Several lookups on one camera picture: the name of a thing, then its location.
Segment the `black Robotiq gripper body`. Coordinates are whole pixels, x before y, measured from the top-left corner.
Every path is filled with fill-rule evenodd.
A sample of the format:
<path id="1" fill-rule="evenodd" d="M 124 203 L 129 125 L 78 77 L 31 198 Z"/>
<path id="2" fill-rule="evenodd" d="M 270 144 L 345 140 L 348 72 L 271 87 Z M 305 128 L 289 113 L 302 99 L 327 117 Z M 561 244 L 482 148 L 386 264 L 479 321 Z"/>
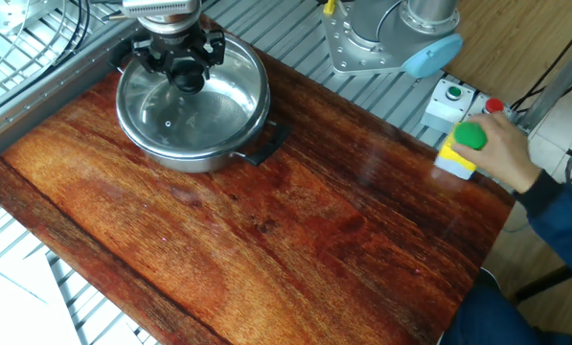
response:
<path id="1" fill-rule="evenodd" d="M 168 69 L 170 72 L 178 58 L 191 58 L 203 67 L 202 49 L 204 48 L 203 30 L 198 22 L 190 28 L 176 34 L 150 33 L 153 42 L 169 51 Z"/>

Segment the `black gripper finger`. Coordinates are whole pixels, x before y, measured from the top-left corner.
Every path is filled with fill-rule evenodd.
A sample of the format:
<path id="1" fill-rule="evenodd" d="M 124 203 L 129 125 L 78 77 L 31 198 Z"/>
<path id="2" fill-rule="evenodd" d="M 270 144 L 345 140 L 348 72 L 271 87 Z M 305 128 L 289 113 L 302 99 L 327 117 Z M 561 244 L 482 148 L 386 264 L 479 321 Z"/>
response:
<path id="1" fill-rule="evenodd" d="M 211 48 L 210 51 L 205 48 L 202 49 L 202 61 L 204 71 L 209 72 L 210 68 L 216 65 L 221 65 L 225 56 L 225 32 L 223 30 L 203 31 L 204 43 L 208 44 Z"/>
<path id="2" fill-rule="evenodd" d="M 165 74 L 169 65 L 169 51 L 157 46 L 151 38 L 132 39 L 132 54 L 149 73 Z"/>

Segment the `person's right hand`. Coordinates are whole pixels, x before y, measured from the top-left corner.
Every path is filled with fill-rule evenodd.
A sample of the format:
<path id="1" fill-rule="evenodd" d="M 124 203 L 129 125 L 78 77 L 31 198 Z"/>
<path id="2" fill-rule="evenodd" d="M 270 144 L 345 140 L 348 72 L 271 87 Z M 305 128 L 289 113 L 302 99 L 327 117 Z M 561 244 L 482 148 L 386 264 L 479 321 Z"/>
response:
<path id="1" fill-rule="evenodd" d="M 479 114 L 469 118 L 487 135 L 487 144 L 480 150 L 462 144 L 452 149 L 520 194 L 536 182 L 541 168 L 533 163 L 526 135 L 503 113 Z"/>

